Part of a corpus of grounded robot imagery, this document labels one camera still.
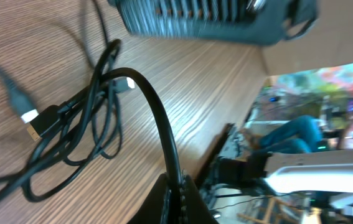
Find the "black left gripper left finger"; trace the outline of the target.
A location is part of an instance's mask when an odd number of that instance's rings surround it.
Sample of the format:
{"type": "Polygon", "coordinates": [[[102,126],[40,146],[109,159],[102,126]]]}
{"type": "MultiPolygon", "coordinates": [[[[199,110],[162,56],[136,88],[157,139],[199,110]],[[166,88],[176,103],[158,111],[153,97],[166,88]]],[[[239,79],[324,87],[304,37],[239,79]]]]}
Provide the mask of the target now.
{"type": "Polygon", "coordinates": [[[161,174],[148,196],[128,224],[166,224],[169,216],[171,190],[166,174],[161,174]]]}

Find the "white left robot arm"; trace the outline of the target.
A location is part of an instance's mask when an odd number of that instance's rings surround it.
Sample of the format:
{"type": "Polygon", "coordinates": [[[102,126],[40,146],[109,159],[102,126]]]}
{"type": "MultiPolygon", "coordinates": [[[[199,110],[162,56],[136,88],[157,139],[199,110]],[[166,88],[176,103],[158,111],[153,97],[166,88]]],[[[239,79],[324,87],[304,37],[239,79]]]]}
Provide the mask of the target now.
{"type": "MultiPolygon", "coordinates": [[[[220,158],[214,163],[218,184],[254,189],[263,184],[269,195],[302,191],[353,193],[353,150],[309,154],[266,153],[245,162],[220,158]]],[[[215,223],[192,179],[174,190],[161,174],[130,223],[215,223]]]]}

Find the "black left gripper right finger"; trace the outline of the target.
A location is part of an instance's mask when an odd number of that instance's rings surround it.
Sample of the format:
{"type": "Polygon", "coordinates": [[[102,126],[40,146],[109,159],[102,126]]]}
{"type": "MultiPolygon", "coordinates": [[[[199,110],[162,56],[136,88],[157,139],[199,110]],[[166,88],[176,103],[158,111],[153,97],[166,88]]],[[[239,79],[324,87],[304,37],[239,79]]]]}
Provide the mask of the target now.
{"type": "Polygon", "coordinates": [[[202,200],[194,181],[189,175],[183,177],[181,192],[181,212],[179,223],[218,224],[202,200]]]}

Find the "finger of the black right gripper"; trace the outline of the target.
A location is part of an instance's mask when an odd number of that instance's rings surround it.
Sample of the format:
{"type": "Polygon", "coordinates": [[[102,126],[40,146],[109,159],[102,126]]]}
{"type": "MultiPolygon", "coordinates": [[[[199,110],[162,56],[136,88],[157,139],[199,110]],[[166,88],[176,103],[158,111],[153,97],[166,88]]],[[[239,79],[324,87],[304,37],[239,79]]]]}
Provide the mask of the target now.
{"type": "Polygon", "coordinates": [[[250,45],[298,39],[319,14],[315,0],[112,0],[109,4],[134,35],[250,45]]]}

